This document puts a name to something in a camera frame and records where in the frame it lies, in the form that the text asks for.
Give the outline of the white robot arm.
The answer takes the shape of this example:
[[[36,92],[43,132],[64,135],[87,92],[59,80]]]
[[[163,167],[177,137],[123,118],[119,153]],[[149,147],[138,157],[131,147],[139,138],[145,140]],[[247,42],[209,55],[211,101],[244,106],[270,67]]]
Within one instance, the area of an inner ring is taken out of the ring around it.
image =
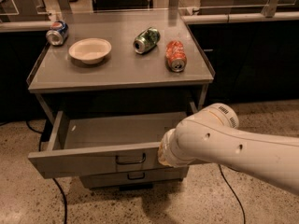
[[[171,167],[217,163],[298,195],[299,139],[244,132],[238,126],[230,106],[209,105],[165,133],[158,161]]]

